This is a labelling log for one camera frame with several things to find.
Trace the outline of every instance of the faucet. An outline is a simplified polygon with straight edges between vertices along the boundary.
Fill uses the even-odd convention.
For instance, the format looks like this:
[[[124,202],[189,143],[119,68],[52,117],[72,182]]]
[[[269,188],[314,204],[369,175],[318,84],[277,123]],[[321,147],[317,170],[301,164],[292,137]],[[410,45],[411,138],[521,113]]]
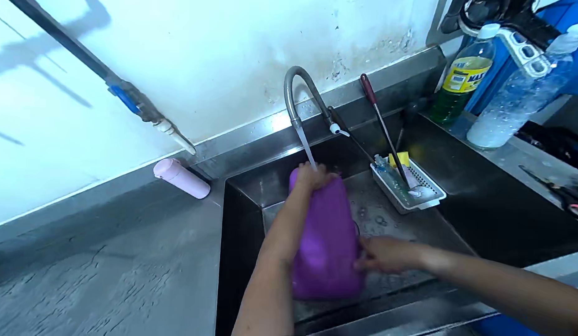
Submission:
[[[301,118],[295,109],[295,102],[293,101],[293,77],[295,77],[295,75],[299,75],[306,82],[307,87],[310,89],[312,95],[314,96],[314,100],[316,101],[318,108],[320,108],[320,111],[322,111],[322,115],[324,116],[326,124],[330,127],[330,131],[333,134],[343,134],[345,136],[349,136],[349,133],[342,130],[335,122],[332,121],[331,112],[326,107],[326,105],[324,105],[324,101],[322,100],[322,97],[314,85],[314,81],[310,77],[309,73],[304,68],[297,65],[292,66],[287,71],[285,74],[285,84],[283,85],[285,105],[287,106],[287,112],[289,113],[289,118],[291,119],[291,124],[293,127],[295,127],[295,129],[300,129],[303,127]]]

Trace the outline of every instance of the curved faucet spout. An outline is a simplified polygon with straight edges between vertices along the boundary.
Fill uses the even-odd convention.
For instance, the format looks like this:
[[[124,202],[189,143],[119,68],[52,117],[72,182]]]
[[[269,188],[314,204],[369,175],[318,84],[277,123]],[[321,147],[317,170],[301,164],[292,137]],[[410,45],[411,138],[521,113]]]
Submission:
[[[295,65],[292,66],[291,69],[289,69],[289,71],[287,71],[283,87],[283,93],[285,95],[285,105],[287,106],[287,112],[289,113],[289,118],[291,118],[291,124],[293,125],[293,127],[295,128],[302,127],[301,118],[299,117],[299,114],[297,114],[297,110],[295,109],[295,102],[293,101],[293,77],[295,77],[295,75],[299,75],[306,82],[307,87],[310,89],[312,95],[314,96],[314,100],[316,101],[318,108],[320,108],[320,111],[322,111],[324,119],[330,126],[332,124],[330,111],[328,111],[328,108],[326,107],[326,105],[324,105],[322,97],[320,96],[318,89],[314,85],[314,81],[304,68]]]

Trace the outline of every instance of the white plastic basket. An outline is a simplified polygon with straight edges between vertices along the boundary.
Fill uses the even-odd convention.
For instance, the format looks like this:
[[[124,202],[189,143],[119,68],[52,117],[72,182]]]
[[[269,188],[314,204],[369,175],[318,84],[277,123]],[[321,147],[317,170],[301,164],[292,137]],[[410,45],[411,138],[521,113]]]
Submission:
[[[404,215],[405,213],[413,212],[416,210],[423,210],[437,206],[440,201],[446,198],[446,193],[439,187],[419,166],[412,160],[409,159],[409,171],[418,180],[419,184],[423,187],[428,187],[434,191],[434,195],[431,197],[415,198],[407,193],[403,187],[401,187],[402,182],[398,183],[397,180],[389,172],[380,172],[374,166],[372,167],[372,174],[374,175],[374,180],[381,187],[382,191],[389,198],[390,202],[393,203],[397,211]]]

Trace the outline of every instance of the dark red handle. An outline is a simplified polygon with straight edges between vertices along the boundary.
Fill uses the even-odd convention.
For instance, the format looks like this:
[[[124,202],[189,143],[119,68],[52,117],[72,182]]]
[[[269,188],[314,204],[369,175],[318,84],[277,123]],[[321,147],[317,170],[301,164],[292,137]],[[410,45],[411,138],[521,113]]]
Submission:
[[[368,98],[368,100],[372,104],[377,103],[376,102],[376,95],[374,94],[374,89],[372,88],[372,84],[369,83],[368,76],[365,73],[362,73],[362,75],[359,76],[359,81],[362,83],[363,92],[365,93],[365,96]]]

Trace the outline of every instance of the purple bottle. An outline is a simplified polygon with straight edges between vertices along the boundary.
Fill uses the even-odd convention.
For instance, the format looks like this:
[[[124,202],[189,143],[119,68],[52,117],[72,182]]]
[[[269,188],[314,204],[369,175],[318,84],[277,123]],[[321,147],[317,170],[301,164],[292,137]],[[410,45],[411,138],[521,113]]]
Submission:
[[[293,190],[298,169],[291,172]],[[364,275],[353,269],[358,258],[357,228],[341,178],[316,190],[310,199],[301,243],[293,263],[293,298],[329,300],[358,295]]]

